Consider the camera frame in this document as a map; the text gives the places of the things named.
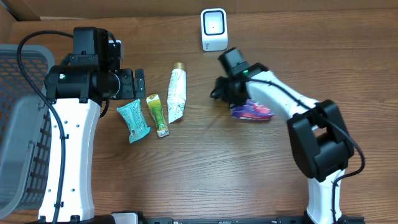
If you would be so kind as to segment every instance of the gray plastic basket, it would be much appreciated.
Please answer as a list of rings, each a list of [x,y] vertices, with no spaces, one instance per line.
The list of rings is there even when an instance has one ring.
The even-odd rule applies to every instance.
[[[17,45],[0,44],[0,219],[13,210],[42,204],[50,158],[48,108],[21,76]],[[43,46],[26,45],[22,63],[44,90],[44,77],[55,64]]]

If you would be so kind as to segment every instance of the teal snack wrapper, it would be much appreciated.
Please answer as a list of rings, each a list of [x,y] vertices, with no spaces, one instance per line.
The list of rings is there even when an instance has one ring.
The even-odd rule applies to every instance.
[[[142,139],[150,131],[144,115],[142,115],[140,100],[135,100],[120,108],[116,108],[122,115],[130,130],[130,144]]]

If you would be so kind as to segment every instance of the purple snack bag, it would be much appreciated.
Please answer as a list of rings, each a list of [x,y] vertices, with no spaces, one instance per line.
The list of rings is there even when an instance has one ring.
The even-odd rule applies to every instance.
[[[238,119],[253,119],[263,121],[268,121],[272,116],[274,116],[268,107],[262,106],[258,102],[252,100],[246,100],[245,105],[232,108],[231,115],[233,118]]]

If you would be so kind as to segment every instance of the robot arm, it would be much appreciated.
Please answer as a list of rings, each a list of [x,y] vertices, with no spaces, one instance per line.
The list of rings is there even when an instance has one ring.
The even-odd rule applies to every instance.
[[[340,182],[332,208],[333,181],[345,173],[354,151],[341,133],[323,122],[328,119],[347,133],[338,107],[330,100],[319,103],[303,96],[260,63],[249,66],[239,50],[228,50],[219,60],[228,78],[217,79],[211,97],[234,105],[244,104],[250,98],[268,106],[287,122],[294,160],[308,177],[307,217],[316,224],[333,223],[335,211],[339,219]],[[317,128],[326,128],[327,132],[316,137],[313,130]]]
[[[317,100],[303,96],[296,92],[291,87],[282,83],[272,71],[261,72],[252,77],[255,80],[264,80],[275,83],[294,95],[305,105],[311,108],[316,107]],[[298,105],[296,101],[288,97],[284,92],[275,86],[259,82],[247,82],[246,89],[249,97],[259,102],[262,105],[268,106],[277,116],[281,117],[283,121],[287,121],[293,117],[294,114],[303,114],[308,111],[302,106]],[[331,200],[333,181],[342,176],[345,170],[338,170],[326,177],[323,182],[319,182],[316,178],[308,179],[308,194],[309,202],[307,207],[307,215],[315,224],[333,223]],[[340,210],[340,182],[338,183],[335,197],[335,211],[336,218],[341,217]]]
[[[95,223],[91,194],[93,141],[102,101],[145,97],[144,73],[120,69],[123,45],[108,41],[108,32],[95,27],[73,30],[70,65],[53,66],[45,77],[46,98],[53,104],[65,132],[66,153],[58,222]],[[49,176],[39,210],[39,222],[53,222],[60,177],[60,129],[51,113]],[[133,213],[112,214],[107,223],[136,224]]]

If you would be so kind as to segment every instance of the cardboard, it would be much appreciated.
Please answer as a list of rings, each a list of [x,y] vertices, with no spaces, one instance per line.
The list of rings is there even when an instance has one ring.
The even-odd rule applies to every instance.
[[[206,8],[227,13],[381,9],[398,7],[397,0],[3,0],[23,21],[43,18],[108,18],[199,15]]]
[[[16,21],[7,9],[0,4],[0,44],[6,44],[12,24]]]

